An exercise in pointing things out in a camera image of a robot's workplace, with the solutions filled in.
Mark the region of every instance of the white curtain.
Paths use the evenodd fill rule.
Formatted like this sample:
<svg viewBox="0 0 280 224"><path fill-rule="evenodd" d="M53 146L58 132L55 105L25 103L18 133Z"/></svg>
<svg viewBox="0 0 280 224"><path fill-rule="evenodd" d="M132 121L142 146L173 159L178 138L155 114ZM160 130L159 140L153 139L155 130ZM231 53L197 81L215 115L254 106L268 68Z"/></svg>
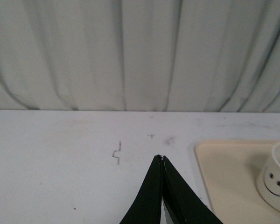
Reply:
<svg viewBox="0 0 280 224"><path fill-rule="evenodd" d="M0 0L0 109L280 112L280 0Z"/></svg>

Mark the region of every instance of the beige tray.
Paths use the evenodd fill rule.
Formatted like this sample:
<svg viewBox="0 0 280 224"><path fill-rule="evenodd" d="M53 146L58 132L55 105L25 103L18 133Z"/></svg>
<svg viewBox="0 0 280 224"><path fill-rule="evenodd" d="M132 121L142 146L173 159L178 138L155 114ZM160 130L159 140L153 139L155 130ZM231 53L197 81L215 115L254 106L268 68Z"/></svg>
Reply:
<svg viewBox="0 0 280 224"><path fill-rule="evenodd" d="M280 224L258 194L256 177L277 141L209 140L195 152L214 213L224 224Z"/></svg>

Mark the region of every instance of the white table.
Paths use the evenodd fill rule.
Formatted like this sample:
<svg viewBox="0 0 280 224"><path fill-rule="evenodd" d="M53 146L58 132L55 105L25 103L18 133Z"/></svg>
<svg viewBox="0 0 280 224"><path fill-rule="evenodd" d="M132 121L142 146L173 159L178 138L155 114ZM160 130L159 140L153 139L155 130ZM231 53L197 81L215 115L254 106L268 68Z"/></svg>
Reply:
<svg viewBox="0 0 280 224"><path fill-rule="evenodd" d="M0 110L0 223L119 224L156 154L209 206L206 139L280 140L280 113Z"/></svg>

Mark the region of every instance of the scratch mark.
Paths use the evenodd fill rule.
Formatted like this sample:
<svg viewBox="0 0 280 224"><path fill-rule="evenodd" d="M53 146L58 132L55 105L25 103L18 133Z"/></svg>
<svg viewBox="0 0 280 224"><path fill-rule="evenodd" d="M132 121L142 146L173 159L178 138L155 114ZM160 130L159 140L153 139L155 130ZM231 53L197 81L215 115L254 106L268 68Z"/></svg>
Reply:
<svg viewBox="0 0 280 224"><path fill-rule="evenodd" d="M121 141L119 141L119 149L118 149L118 150L115 150L115 151L113 152L113 154L112 154L112 157L113 157L113 158L117 158L117 164L118 164L118 165L119 165L120 158L117 157L117 156L115 156L115 153L116 153L116 152L120 152L120 151L121 151Z"/></svg>

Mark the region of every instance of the black object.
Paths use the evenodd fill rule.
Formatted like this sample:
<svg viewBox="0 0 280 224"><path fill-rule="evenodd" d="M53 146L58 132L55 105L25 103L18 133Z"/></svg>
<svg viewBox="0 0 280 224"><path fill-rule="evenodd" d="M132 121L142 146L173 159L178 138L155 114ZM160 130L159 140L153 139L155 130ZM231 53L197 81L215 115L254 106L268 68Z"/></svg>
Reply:
<svg viewBox="0 0 280 224"><path fill-rule="evenodd" d="M156 155L120 224L160 224L161 201L174 224L223 224L199 199L166 156Z"/></svg>

